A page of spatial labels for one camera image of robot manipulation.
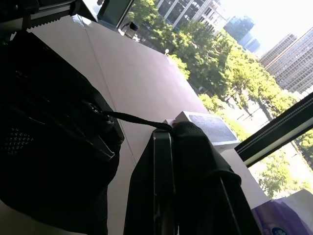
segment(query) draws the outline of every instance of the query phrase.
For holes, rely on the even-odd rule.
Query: white object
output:
[[[232,149],[240,143],[219,116],[183,111],[175,119],[175,122],[180,121],[190,121],[201,128],[219,153]]]
[[[296,212],[309,229],[313,231],[313,195],[303,189],[284,198],[284,202]]]

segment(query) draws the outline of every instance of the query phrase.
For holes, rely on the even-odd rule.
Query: skyscraper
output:
[[[254,22],[249,16],[234,16],[225,26],[224,29],[237,42],[246,36],[253,28]]]
[[[285,49],[287,49],[293,42],[297,40],[297,36],[293,34],[288,34],[285,38],[283,38],[276,46],[274,46],[271,50],[265,53],[259,62],[266,67],[271,63],[278,55],[280,55]]]
[[[227,23],[219,0],[159,0],[156,6],[160,15],[176,29],[191,20],[204,22],[214,31]]]
[[[250,51],[251,53],[256,52],[260,48],[260,43],[257,39],[253,38],[244,45],[244,49]]]
[[[239,41],[239,45],[242,45],[244,49],[251,53],[256,52],[260,48],[259,41],[255,39],[250,32]]]
[[[282,51],[267,66],[282,89],[304,92],[313,85],[313,28]]]

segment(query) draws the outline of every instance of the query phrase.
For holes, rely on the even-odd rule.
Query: purple package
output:
[[[265,202],[252,213],[263,235],[313,235],[283,198]]]

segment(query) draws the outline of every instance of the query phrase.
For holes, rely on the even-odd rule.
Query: sky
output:
[[[298,37],[313,27],[313,0],[221,0],[229,16],[250,16],[251,34],[261,47],[258,55],[270,50],[287,34]]]

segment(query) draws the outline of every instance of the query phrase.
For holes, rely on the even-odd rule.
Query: black strap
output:
[[[168,131],[172,136],[174,136],[173,128],[169,124],[166,124],[166,123],[155,122],[155,121],[147,121],[145,119],[138,118],[136,116],[125,114],[125,113],[108,112],[108,111],[103,111],[102,113],[105,114],[105,115],[109,115],[111,117],[114,117],[114,118],[118,118],[118,119],[124,120],[124,121],[153,126],[155,128]]]

